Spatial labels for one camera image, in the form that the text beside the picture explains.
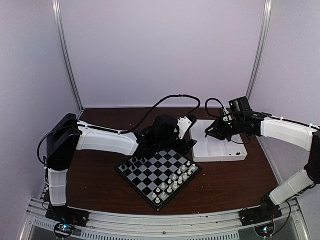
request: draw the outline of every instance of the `white chess piece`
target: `white chess piece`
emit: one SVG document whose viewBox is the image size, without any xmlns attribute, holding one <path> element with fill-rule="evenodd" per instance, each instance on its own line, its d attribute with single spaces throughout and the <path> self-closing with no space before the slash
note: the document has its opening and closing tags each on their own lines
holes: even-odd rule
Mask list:
<svg viewBox="0 0 320 240">
<path fill-rule="evenodd" d="M 177 181 L 174 181 L 173 183 L 173 186 L 172 186 L 174 189 L 178 188 L 178 182 Z"/>
</svg>

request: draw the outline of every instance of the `white wall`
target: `white wall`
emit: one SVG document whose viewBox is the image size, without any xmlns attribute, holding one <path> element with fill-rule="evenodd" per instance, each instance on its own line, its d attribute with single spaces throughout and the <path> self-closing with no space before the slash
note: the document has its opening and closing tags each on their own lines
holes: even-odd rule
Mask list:
<svg viewBox="0 0 320 240">
<path fill-rule="evenodd" d="M 44 187 L 38 142 L 77 112 L 52 2 L 1 1 L 0 53 L 0 238 L 14 240 Z"/>
<path fill-rule="evenodd" d="M 270 30 L 253 96 L 255 111 L 320 125 L 320 4 L 317 0 L 275 0 Z M 266 145 L 282 179 L 308 162 L 304 150 L 274 139 Z M 320 186 L 299 202 L 313 240 L 320 236 Z"/>
<path fill-rule="evenodd" d="M 265 1 L 65 0 L 85 107 L 146 107 L 170 94 L 225 104 L 247 92 Z M 162 106 L 190 106 L 169 100 Z"/>
</svg>

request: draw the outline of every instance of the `wooden table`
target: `wooden table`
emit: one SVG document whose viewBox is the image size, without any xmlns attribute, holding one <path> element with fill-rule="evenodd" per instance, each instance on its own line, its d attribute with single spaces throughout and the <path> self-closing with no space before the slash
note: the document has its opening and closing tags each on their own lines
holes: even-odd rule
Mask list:
<svg viewBox="0 0 320 240">
<path fill-rule="evenodd" d="M 81 120 L 93 125 L 130 129 L 147 108 L 86 109 Z M 150 126 L 156 116 L 182 117 L 189 108 L 157 108 L 139 129 Z M 198 119 L 210 119 L 204 109 Z M 202 172 L 163 210 L 156 212 L 115 171 L 127 156 L 93 150 L 77 151 L 67 177 L 67 201 L 71 207 L 119 214 L 179 215 L 202 214 L 252 207 L 278 184 L 255 137 L 245 145 L 245 161 L 199 163 Z"/>
</svg>

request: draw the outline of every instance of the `robotic arm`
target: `robotic arm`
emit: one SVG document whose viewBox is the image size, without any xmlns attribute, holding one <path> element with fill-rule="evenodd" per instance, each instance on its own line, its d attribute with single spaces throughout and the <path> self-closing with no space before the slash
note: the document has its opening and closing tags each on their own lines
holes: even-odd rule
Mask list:
<svg viewBox="0 0 320 240">
<path fill-rule="evenodd" d="M 171 148 L 186 155 L 197 141 L 187 141 L 184 137 L 196 122 L 193 115 L 178 120 L 170 115 L 161 115 L 143 131 L 120 131 L 78 121 L 74 114 L 67 114 L 47 137 L 46 181 L 54 213 L 47 217 L 67 220 L 68 216 L 78 214 L 70 213 L 72 209 L 67 207 L 66 196 L 67 173 L 76 150 L 97 150 L 150 159 L 158 151 Z"/>
<path fill-rule="evenodd" d="M 320 130 L 317 126 L 277 118 L 270 114 L 252 111 L 248 99 L 241 97 L 229 102 L 232 113 L 222 115 L 205 130 L 208 136 L 231 141 L 232 136 L 246 133 L 249 136 L 278 139 L 310 152 L 308 164 L 261 199 L 261 207 L 240 212 L 244 226 L 256 221 L 270 220 L 279 205 L 320 183 Z"/>
</svg>

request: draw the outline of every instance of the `white tray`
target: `white tray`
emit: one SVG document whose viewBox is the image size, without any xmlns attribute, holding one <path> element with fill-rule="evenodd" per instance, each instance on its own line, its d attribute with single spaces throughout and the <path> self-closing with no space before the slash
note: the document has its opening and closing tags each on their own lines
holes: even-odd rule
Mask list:
<svg viewBox="0 0 320 240">
<path fill-rule="evenodd" d="M 197 140 L 192 148 L 192 156 L 195 162 L 230 162 L 243 161 L 248 153 L 243 144 L 220 141 L 211 136 L 205 138 L 205 130 L 213 123 L 212 120 L 198 120 L 190 130 L 190 137 Z M 240 135 L 235 135 L 232 140 L 242 143 Z"/>
</svg>

